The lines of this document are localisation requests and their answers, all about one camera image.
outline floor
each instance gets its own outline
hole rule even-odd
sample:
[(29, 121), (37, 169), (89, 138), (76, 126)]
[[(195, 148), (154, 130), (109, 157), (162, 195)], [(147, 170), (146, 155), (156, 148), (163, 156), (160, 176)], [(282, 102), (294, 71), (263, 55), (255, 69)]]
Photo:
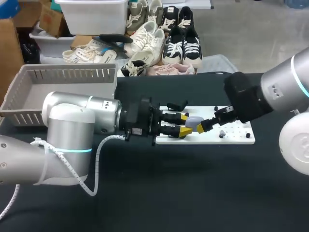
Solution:
[(309, 46), (309, 9), (283, 0), (212, 0), (193, 10), (203, 56), (222, 54), (244, 73), (265, 72)]

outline black sneaker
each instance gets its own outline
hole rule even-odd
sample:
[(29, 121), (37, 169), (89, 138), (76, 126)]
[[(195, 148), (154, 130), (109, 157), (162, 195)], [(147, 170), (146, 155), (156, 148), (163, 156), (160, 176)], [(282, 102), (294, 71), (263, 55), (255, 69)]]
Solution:
[(151, 50), (137, 52), (118, 70), (117, 76), (140, 76), (150, 66), (154, 58), (154, 53)]
[(187, 30), (189, 27), (194, 27), (193, 12), (190, 7), (184, 6), (180, 11), (178, 26), (183, 30)]
[(160, 28), (165, 32), (165, 36), (169, 35), (173, 26), (178, 25), (178, 8), (175, 6), (165, 7), (163, 9), (163, 19)]
[(183, 64), (197, 69), (202, 62), (202, 49), (197, 32), (189, 28), (183, 38)]
[(181, 63), (183, 58), (183, 32), (175, 26), (170, 30), (162, 54), (163, 64)]

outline black clip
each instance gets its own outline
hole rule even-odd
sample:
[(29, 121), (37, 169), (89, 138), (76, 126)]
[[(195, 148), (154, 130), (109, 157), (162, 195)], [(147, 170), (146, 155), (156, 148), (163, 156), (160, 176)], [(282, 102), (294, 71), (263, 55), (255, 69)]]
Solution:
[(185, 109), (187, 104), (188, 104), (188, 101), (185, 100), (181, 105), (177, 105), (177, 104), (174, 104), (174, 103), (167, 103), (167, 107), (168, 107), (168, 109), (181, 112)]

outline small gray object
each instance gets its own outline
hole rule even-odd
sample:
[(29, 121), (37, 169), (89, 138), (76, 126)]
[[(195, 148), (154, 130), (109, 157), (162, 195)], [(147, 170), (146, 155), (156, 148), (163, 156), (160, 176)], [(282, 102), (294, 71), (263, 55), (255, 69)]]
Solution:
[(226, 136), (226, 133), (225, 133), (223, 130), (221, 130), (221, 131), (219, 132), (219, 137), (220, 137), (220, 138), (223, 138), (224, 136)]
[(185, 121), (185, 126), (189, 127), (189, 128), (193, 128), (193, 132), (196, 132), (198, 124), (200, 124), (201, 121), (203, 121), (203, 120), (204, 119), (202, 117), (190, 116)]

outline white plastic bin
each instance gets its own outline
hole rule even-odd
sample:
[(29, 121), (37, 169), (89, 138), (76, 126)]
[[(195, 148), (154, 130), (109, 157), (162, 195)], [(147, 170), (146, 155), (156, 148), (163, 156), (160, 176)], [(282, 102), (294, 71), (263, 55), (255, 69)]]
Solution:
[(73, 35), (124, 34), (128, 0), (55, 0)]
[(60, 57), (66, 50), (71, 50), (71, 44), (76, 36), (73, 37), (55, 37), (40, 36), (37, 31), (29, 34), (29, 37), (34, 39), (38, 44), (41, 54), (45, 57)]

